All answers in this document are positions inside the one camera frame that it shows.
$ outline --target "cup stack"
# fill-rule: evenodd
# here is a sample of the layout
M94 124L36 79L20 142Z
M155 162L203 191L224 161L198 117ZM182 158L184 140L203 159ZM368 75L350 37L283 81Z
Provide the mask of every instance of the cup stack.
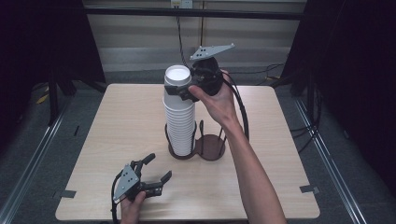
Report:
M183 65L170 66L165 71L165 85L184 86L191 81L190 70ZM181 100L178 95L163 93L167 133L172 149L178 156L191 154L195 129L195 103Z

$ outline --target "table top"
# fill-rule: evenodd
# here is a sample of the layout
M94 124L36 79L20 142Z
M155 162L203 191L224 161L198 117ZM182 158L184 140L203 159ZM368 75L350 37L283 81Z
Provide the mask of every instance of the table top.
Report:
M313 192L300 190L309 182L275 91L270 87L238 89L247 111L250 144L276 189L286 218L318 217ZM205 134L219 134L220 126L202 102L195 107L197 124L205 122ZM61 199L56 217L110 220L115 176L126 163L155 153L156 158L142 169L142 181L158 182L169 170L173 175L162 196L145 200L141 220L246 219L228 143L218 161L205 161L198 155L180 161L168 151L164 125L163 85L109 85L66 187L77 193L72 199Z

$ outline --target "human arm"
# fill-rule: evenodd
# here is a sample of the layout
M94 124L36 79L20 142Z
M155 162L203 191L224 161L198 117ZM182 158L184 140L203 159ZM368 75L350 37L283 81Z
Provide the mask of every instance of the human arm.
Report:
M197 86L189 87L189 91L204 103L210 116L227 135L249 222L286 223L274 187L239 124L233 92L225 84L214 96L207 95Z
M140 191L133 202L129 199L121 201L121 223L120 224L137 224L139 222L140 208L146 199L146 192Z

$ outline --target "hand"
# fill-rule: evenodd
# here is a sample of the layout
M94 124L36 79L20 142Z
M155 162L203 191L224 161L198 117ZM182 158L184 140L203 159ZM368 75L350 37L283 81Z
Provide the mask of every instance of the hand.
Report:
M223 77L230 82L228 76L223 75ZM197 86L190 86L189 92L204 103L213 120L223 128L231 123L239 123L233 102L233 91L226 84L223 83L219 92L214 96L209 96Z
M146 192L140 191L133 202L129 199L121 201L121 224L137 224L139 222L140 208L146 199Z

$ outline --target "forearm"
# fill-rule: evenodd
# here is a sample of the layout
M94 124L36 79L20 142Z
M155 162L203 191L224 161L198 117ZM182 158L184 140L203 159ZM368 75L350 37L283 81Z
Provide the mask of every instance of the forearm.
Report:
M250 223L286 223L276 192L238 122L223 125Z

